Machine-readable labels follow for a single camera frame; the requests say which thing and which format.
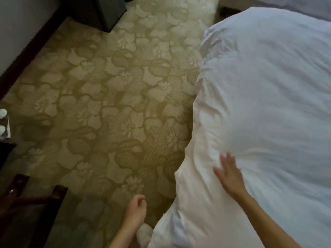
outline carpet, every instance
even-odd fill
[[[170,207],[217,2],[135,0],[111,33],[68,18],[1,102],[18,146],[0,185],[69,187],[46,247],[106,247],[134,194],[151,226]]]

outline hand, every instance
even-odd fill
[[[136,232],[144,223],[147,212],[145,196],[135,195],[126,207],[121,228]]]
[[[236,166],[236,159],[231,153],[226,156],[220,155],[223,170],[213,167],[215,175],[218,177],[225,191],[236,201],[247,194],[243,176]]]

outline dark cabinet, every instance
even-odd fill
[[[126,12],[124,0],[62,0],[77,22],[110,32]]]

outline baseboard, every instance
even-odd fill
[[[52,34],[63,23],[68,16],[64,6],[60,6],[52,17],[39,30],[35,37],[23,49],[19,56],[12,62],[8,69],[0,76],[0,100],[7,94],[15,81],[22,74],[23,70],[36,57]]]

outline mattress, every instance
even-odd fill
[[[237,158],[248,192],[302,247],[331,243],[331,23],[250,8],[205,32],[177,197],[148,248],[263,247],[213,174]]]
[[[250,7],[277,7],[331,21],[331,0],[219,0],[220,7],[246,10]]]

